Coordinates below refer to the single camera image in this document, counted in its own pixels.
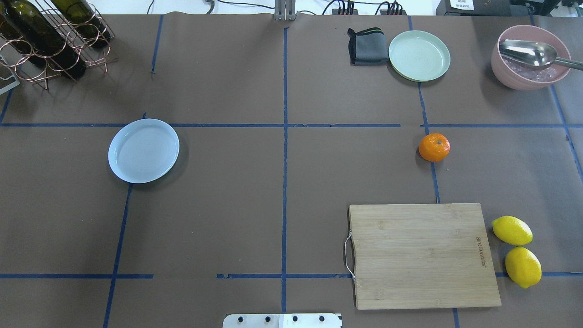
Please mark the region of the light blue plate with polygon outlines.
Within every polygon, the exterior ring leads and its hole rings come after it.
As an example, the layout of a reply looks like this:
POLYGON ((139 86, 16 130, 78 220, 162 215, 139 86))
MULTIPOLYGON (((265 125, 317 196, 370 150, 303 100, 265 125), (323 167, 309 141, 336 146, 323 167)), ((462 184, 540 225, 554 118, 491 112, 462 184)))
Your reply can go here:
POLYGON ((123 181, 149 183, 167 174, 179 157, 179 137, 162 120, 143 118, 123 127, 109 145, 110 169, 123 181))

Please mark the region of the light green plate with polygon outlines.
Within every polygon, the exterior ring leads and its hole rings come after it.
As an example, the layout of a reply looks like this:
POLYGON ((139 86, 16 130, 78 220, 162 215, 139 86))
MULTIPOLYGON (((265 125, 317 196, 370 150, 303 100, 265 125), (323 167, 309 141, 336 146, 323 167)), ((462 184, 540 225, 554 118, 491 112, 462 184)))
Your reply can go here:
POLYGON ((405 31, 394 37, 388 47, 392 68, 414 82, 429 82, 442 77, 450 67, 448 47, 437 36, 425 31, 405 31))

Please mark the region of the folded grey cloth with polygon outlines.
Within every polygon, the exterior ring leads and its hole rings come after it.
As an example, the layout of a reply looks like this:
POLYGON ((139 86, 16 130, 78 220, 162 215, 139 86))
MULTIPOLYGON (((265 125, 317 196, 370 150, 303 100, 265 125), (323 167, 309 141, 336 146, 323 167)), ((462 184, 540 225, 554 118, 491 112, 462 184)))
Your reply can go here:
POLYGON ((348 54, 351 65, 372 66, 389 62, 387 38, 379 27, 356 32, 348 29, 348 54))

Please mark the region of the orange mandarin fruit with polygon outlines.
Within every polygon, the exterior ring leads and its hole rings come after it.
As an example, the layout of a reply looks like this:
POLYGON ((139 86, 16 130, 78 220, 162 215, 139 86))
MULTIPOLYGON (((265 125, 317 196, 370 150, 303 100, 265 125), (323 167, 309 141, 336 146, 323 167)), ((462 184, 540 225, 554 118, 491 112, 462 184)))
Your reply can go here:
POLYGON ((450 153, 450 141, 441 133, 430 133, 420 140, 417 150, 426 161, 440 162, 450 153))

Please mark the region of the bamboo cutting board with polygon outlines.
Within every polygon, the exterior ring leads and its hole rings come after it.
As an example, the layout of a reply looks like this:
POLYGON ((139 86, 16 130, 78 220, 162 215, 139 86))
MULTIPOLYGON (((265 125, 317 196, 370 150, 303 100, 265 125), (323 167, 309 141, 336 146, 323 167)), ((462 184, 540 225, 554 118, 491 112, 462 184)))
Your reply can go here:
POLYGON ((479 203, 348 207, 359 311, 500 307, 479 203))

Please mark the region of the upper yellow lemon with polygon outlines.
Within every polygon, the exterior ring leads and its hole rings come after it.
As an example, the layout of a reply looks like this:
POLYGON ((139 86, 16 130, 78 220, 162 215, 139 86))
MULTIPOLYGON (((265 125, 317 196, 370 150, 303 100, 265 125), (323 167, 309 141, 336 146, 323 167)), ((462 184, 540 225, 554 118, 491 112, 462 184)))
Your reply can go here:
POLYGON ((510 245, 522 246, 533 241, 529 225, 514 216, 501 216, 492 222, 493 233, 501 241, 510 245))

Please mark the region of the yellow lemon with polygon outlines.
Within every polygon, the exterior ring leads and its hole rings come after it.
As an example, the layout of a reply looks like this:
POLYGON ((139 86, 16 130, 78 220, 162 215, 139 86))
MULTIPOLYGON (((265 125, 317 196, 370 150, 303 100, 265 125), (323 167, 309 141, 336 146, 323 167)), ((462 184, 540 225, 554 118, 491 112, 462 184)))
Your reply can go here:
POLYGON ((501 241, 510 245, 522 246, 533 241, 529 225, 514 216, 501 216, 492 222, 493 233, 501 241))
POLYGON ((509 278, 523 289, 536 285, 542 278, 542 266, 537 256, 522 246, 508 252, 505 268, 509 278))

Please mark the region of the pink bowl with ice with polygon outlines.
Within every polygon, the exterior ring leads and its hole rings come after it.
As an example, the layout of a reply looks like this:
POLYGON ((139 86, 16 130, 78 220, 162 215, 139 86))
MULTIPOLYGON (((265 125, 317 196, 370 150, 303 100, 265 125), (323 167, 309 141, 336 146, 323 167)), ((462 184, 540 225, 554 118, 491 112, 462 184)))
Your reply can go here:
POLYGON ((572 58, 566 44, 552 32, 531 25, 509 27, 498 37, 491 55, 491 67, 494 75, 506 87, 517 91, 535 91, 562 80, 569 73, 570 68, 561 65, 552 64, 547 68, 533 68, 504 58, 501 56, 498 46, 506 39, 547 43, 556 48, 558 56, 567 59, 572 58), (550 72, 550 77, 526 77, 526 73, 521 73, 519 72, 520 70, 533 73, 548 71, 550 72))

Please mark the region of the lower yellow lemon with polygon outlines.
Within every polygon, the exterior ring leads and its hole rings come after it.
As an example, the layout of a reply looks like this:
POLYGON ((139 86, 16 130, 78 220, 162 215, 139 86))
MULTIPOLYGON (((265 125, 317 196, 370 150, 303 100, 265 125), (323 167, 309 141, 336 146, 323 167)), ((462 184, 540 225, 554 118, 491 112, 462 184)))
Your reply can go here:
POLYGON ((508 252, 505 268, 509 278, 523 289, 536 285, 542 278, 542 266, 537 256, 522 246, 508 252))

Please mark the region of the steel ice scoop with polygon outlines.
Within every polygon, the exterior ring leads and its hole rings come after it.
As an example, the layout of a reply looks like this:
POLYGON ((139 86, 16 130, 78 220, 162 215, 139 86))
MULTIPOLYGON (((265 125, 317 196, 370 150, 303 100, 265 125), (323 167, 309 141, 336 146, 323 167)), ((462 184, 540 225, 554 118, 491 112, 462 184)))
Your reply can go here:
POLYGON ((556 48, 547 43, 506 39, 499 46, 501 56, 532 67, 552 64, 583 70, 583 63, 558 56, 556 48))

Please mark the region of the dark green wine bottle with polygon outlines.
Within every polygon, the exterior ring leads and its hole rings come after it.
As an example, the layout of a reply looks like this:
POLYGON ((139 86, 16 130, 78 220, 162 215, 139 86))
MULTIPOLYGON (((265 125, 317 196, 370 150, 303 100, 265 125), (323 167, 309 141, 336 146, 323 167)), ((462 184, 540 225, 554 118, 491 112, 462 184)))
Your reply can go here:
POLYGON ((35 5, 27 0, 2 0, 1 3, 7 21, 31 44, 37 55, 46 59, 51 69, 71 80, 85 75, 86 64, 77 50, 67 44, 35 5))

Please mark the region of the grey metal post bracket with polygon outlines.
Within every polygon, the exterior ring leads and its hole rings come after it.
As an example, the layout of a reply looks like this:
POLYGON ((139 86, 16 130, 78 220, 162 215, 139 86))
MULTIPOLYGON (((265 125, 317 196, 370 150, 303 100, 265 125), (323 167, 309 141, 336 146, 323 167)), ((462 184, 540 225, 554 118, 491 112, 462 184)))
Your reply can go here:
POLYGON ((275 21, 295 21, 297 18, 296 0, 275 0, 275 21))

